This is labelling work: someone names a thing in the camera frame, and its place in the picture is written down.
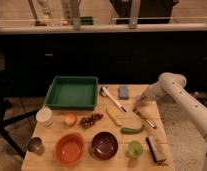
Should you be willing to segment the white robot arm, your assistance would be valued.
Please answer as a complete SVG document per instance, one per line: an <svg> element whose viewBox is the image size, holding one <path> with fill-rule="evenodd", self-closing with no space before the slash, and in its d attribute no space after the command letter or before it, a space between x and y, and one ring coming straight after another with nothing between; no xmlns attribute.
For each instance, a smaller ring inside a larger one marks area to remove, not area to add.
<svg viewBox="0 0 207 171"><path fill-rule="evenodd" d="M162 73L155 83L143 91L139 101L145 103L168 94L187 112L189 119L207 143L207 107L185 90L186 83L187 79L182 74Z"/></svg>

